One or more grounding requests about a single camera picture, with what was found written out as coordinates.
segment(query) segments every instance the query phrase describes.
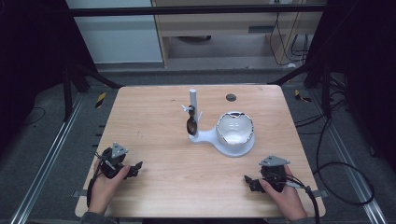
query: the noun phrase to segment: human hand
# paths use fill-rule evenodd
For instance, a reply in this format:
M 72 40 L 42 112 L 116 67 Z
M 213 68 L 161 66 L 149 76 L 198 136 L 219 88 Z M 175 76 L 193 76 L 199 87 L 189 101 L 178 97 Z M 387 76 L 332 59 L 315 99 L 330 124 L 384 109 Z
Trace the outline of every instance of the human hand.
M 100 160 L 96 161 L 94 170 L 97 169 L 99 161 Z M 130 168 L 130 165 L 125 165 L 112 179 L 107 178 L 103 174 L 96 177 L 95 183 L 92 187 L 91 203 L 88 209 L 89 212 L 100 215 L 105 214 L 108 204 L 116 193 L 123 178 L 128 175 Z
M 287 175 L 292 175 L 288 165 L 285 165 L 285 172 Z M 307 217 L 295 188 L 285 185 L 282 192 L 277 192 L 267 181 L 263 179 L 259 179 L 259 181 L 262 188 L 275 201 L 284 217 L 288 218 L 290 221 Z

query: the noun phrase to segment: white stand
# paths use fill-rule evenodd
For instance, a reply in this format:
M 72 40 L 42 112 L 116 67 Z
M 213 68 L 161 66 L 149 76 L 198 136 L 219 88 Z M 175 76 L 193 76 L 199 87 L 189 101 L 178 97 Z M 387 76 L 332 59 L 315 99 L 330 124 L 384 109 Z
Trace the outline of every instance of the white stand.
M 194 119 L 197 122 L 197 134 L 192 136 L 189 135 L 190 140 L 194 144 L 200 144 L 200 143 L 210 143 L 212 144 L 219 153 L 223 154 L 224 156 L 228 157 L 242 157 L 246 155 L 254 146 L 254 134 L 251 136 L 250 140 L 247 141 L 244 145 L 241 147 L 230 147 L 224 145 L 220 140 L 218 139 L 217 131 L 216 131 L 216 126 L 212 128 L 209 131 L 201 131 L 199 130 L 199 119 L 198 119 L 198 106 L 197 106 L 197 98 L 196 98 L 196 90 L 190 90 L 190 101 L 191 105 L 195 107 L 195 115 Z

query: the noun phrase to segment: wooden table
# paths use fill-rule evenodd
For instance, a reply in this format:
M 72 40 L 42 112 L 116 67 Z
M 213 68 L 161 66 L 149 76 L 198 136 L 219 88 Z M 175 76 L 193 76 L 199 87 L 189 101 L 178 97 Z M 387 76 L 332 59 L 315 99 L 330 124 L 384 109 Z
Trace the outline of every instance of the wooden table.
M 193 144 L 186 131 L 189 90 L 197 90 L 200 129 L 213 128 L 228 111 L 249 115 L 256 136 L 253 149 L 240 158 L 221 155 L 210 144 Z M 233 93 L 234 102 L 226 100 Z M 317 189 L 283 92 L 278 86 L 145 86 L 121 88 L 108 118 L 98 152 L 113 142 L 129 149 L 124 164 L 143 161 L 138 177 L 124 180 L 107 215 L 113 217 L 280 217 L 267 194 L 251 192 L 244 175 L 261 177 L 259 161 L 275 155 L 305 185 Z M 92 178 L 88 173 L 84 189 Z M 309 216 L 314 209 L 300 197 Z M 320 215 L 325 208 L 318 199 Z M 87 211 L 81 196 L 77 216 Z

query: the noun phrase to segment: gray floor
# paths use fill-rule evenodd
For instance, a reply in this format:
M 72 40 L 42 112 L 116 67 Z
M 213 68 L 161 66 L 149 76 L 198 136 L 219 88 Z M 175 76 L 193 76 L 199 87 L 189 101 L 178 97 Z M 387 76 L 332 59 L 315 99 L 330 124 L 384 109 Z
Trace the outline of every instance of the gray floor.
M 207 42 L 186 42 L 175 38 L 170 51 L 170 60 L 163 69 L 138 69 L 134 73 L 103 73 L 104 76 L 123 85 L 173 85 L 173 84 L 220 84 L 252 83 L 264 84 L 286 75 L 291 68 L 279 66 L 271 57 L 271 51 L 262 35 L 254 36 L 212 36 Z M 88 78 L 92 87 L 88 93 L 74 93 L 75 101 L 81 99 L 78 114 L 70 132 L 64 139 L 57 159 L 49 172 L 47 181 L 30 212 L 29 220 L 38 223 L 64 223 L 78 221 L 74 214 L 77 199 L 71 197 L 81 189 L 89 170 L 100 133 L 110 113 L 117 90 Z M 320 113 L 315 102 L 307 103 L 294 97 L 294 90 L 300 90 L 303 97 L 313 99 L 320 88 L 305 90 L 304 75 L 298 76 L 283 86 L 290 112 L 295 121 Z M 106 98 L 101 108 L 95 108 L 98 95 L 105 91 Z M 334 95 L 334 102 L 343 100 Z M 0 220 L 8 219 L 21 204 L 23 197 L 35 179 L 52 143 L 63 125 L 64 105 L 62 85 L 41 92 L 35 101 L 35 108 L 26 119 L 9 145 L 9 153 L 0 160 Z M 332 135 L 338 133 L 343 147 L 354 164 L 369 176 L 375 187 L 375 202 L 388 223 L 396 223 L 396 175 L 387 162 L 369 154 L 367 143 L 347 107 L 332 112 L 332 128 L 323 135 L 319 162 L 342 161 Z M 316 152 L 319 134 L 324 120 L 298 128 L 300 138 L 312 170 L 316 169 Z M 329 167 L 322 172 L 326 183 L 337 193 L 349 200 L 357 201 L 354 181 L 349 179 L 344 167 Z M 320 189 L 324 189 L 317 178 Z M 341 202 L 332 194 L 324 199 L 327 209 L 322 223 L 387 223 L 370 220 L 367 211 L 370 206 L 354 206 Z M 270 223 L 285 223 L 283 218 L 273 218 Z

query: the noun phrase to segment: aluminum rail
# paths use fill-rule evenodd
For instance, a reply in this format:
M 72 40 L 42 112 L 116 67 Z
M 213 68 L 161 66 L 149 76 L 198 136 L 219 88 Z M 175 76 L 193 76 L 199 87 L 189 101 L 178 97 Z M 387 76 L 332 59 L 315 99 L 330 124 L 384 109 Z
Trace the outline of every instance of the aluminum rail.
M 81 109 L 81 103 L 83 100 L 83 94 L 79 94 L 78 98 L 75 102 L 75 110 L 72 113 L 69 120 L 65 121 L 61 127 L 61 130 L 58 132 L 55 140 L 52 143 L 51 148 L 49 149 L 49 153 L 47 157 L 44 159 L 43 164 L 41 165 L 37 175 L 35 176 L 35 180 L 30 186 L 28 192 L 23 198 L 20 206 L 17 211 L 14 213 L 13 217 L 10 220 L 11 224 L 23 224 L 26 222 L 29 217 L 30 212 L 32 211 L 33 206 L 35 205 L 35 201 L 38 198 L 41 190 L 46 183 L 46 180 L 50 174 L 53 164 L 56 162 L 56 159 L 59 155 L 59 152 L 64 145 L 64 141 L 67 135 L 70 132 L 71 127 L 73 126 L 74 121 L 76 120 L 77 114 Z

